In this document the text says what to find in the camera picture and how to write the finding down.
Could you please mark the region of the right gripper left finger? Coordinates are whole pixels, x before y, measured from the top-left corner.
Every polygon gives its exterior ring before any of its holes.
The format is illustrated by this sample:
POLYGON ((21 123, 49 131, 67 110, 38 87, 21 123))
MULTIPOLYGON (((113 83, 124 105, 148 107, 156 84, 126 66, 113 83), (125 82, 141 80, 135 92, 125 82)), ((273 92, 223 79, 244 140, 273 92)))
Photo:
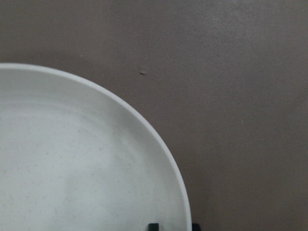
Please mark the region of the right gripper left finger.
POLYGON ((158 223, 148 224, 148 231, 159 231, 159 224, 158 223))

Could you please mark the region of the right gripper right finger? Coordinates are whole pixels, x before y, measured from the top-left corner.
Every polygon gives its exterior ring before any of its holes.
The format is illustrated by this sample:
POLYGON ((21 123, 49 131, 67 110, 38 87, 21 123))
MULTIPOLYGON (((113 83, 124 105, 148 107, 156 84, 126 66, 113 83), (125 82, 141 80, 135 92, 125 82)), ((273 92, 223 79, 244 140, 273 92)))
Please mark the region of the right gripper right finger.
POLYGON ((201 227, 198 223, 192 224, 192 231, 201 231, 201 227))

